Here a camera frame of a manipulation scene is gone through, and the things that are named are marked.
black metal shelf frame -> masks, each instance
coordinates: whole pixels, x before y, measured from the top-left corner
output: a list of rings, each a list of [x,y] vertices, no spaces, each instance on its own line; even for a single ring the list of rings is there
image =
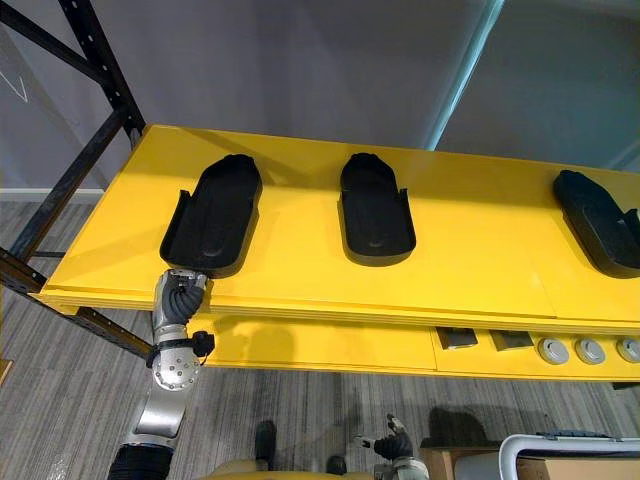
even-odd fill
[[[28,262],[34,256],[59,256],[50,255],[52,252],[38,252],[37,248],[73,193],[120,128],[124,129],[133,145],[145,126],[144,118],[111,51],[91,2],[59,0],[59,3],[84,57],[4,1],[0,1],[0,22],[97,82],[113,111],[62,174],[13,245],[8,250],[0,247],[0,283],[73,324],[103,337],[134,355],[146,358],[151,349],[147,342],[96,310],[81,307],[75,315],[62,315],[29,296],[29,293],[40,292],[47,279],[31,268]]]

yellow panel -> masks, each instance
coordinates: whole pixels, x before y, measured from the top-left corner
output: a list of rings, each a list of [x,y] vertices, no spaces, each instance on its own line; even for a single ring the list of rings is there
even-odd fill
[[[596,340],[606,354],[600,365],[588,365],[578,358],[576,335],[531,333],[533,347],[496,350],[491,335],[486,330],[476,330],[478,344],[471,347],[445,350],[437,335],[433,335],[437,370],[441,374],[468,376],[495,376],[544,379],[583,380],[638,380],[640,363],[624,360],[616,350],[616,337],[589,335]],[[541,338],[553,337],[562,341],[569,350],[569,361],[563,365],[546,362],[537,352]]]
[[[342,250],[340,171],[359,151],[378,154],[409,189],[418,246],[398,265],[359,266]],[[178,191],[193,191],[228,153],[256,160],[260,219],[243,268],[215,282],[205,311],[598,332],[640,320],[640,280],[585,275],[559,210],[548,193],[536,196],[560,166],[160,126],[147,129],[39,298],[150,309]],[[599,173],[616,198],[622,189],[640,204],[638,176]]]
[[[207,359],[212,367],[253,367],[395,374],[532,378],[563,380],[639,380],[640,364],[618,355],[616,337],[591,336],[607,359],[587,365],[573,348],[579,336],[553,334],[567,346],[570,360],[550,365],[534,347],[497,351],[486,330],[476,331],[478,345],[444,350],[431,328],[388,324],[354,324],[305,319],[197,315],[189,333],[216,336]],[[533,333],[537,344],[544,336]]]
[[[190,334],[215,334],[207,365],[414,374],[435,368],[425,327],[207,314],[188,327]]]

yellow tabletop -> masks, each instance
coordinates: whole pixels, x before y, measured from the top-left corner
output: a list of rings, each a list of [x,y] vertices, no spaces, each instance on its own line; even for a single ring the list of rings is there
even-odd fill
[[[343,251],[340,172],[375,153],[407,187],[417,247],[366,267]],[[264,188],[245,263],[215,280],[203,312],[270,318],[637,333],[640,279],[589,263],[551,193],[561,165],[423,150],[151,126],[37,295],[151,309],[158,250],[180,189],[229,153],[252,156]],[[570,167],[640,205],[640,176]]]

yellow table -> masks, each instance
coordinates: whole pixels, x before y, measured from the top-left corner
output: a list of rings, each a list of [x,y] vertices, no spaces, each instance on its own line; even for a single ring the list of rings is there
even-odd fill
[[[357,265],[343,251],[340,172],[362,151],[379,155],[409,190],[417,247],[390,267]],[[193,191],[204,168],[229,153],[252,156],[264,188],[242,269],[212,282],[193,322],[209,322],[219,334],[212,357],[218,364],[421,373],[438,370],[439,363],[464,373],[447,360],[452,352],[434,350],[432,326],[607,338],[640,333],[640,279],[610,278],[591,266],[551,193],[560,165],[164,126],[146,129],[36,296],[69,314],[79,306],[150,310],[157,278],[168,268],[158,249],[179,190]],[[607,188],[623,209],[640,205],[640,176],[571,168]],[[234,319],[235,327],[224,330]],[[299,346],[311,345],[293,356],[278,356],[275,348],[269,353],[255,335],[269,325],[288,331]],[[252,341],[225,346],[220,335]],[[315,348],[314,339],[331,344],[341,335],[349,341],[334,345],[347,353],[302,355]],[[388,352],[367,357],[371,348]],[[351,368],[358,356],[369,360]],[[640,376],[637,365],[626,366],[633,368],[616,370],[620,378]],[[468,373],[482,370],[474,369]],[[493,370],[476,373],[513,374]]]

cardboard box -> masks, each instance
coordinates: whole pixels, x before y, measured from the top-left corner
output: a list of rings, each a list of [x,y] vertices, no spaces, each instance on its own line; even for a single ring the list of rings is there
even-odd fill
[[[422,460],[429,471],[429,480],[455,480],[456,460],[468,455],[497,452],[497,448],[421,448]]]
[[[518,480],[640,479],[639,458],[518,458]]]

